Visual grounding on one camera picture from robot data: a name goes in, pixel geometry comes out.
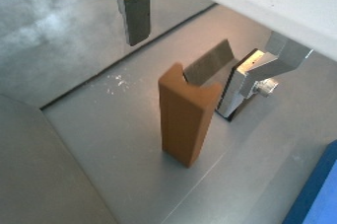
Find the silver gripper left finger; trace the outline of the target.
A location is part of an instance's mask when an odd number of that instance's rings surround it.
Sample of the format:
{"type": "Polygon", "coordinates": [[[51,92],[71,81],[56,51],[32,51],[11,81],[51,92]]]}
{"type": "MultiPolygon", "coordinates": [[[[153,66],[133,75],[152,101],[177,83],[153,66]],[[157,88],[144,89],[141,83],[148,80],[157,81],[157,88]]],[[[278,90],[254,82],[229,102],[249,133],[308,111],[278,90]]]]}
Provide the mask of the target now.
{"type": "Polygon", "coordinates": [[[135,46],[150,34],[150,0],[117,0],[124,18],[127,43],[135,46]]]}

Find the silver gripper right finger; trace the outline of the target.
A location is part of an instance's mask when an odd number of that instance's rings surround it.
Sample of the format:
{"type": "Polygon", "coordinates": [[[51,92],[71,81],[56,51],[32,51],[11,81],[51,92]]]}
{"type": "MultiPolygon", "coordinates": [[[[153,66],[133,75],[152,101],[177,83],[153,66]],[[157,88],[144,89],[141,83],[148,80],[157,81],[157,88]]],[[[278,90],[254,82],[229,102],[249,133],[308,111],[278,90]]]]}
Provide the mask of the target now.
{"type": "Polygon", "coordinates": [[[274,77],[294,70],[313,49],[272,32],[266,50],[254,49],[233,66],[217,105],[217,113],[232,118],[237,108],[256,94],[268,97],[278,82],[274,77]]]}

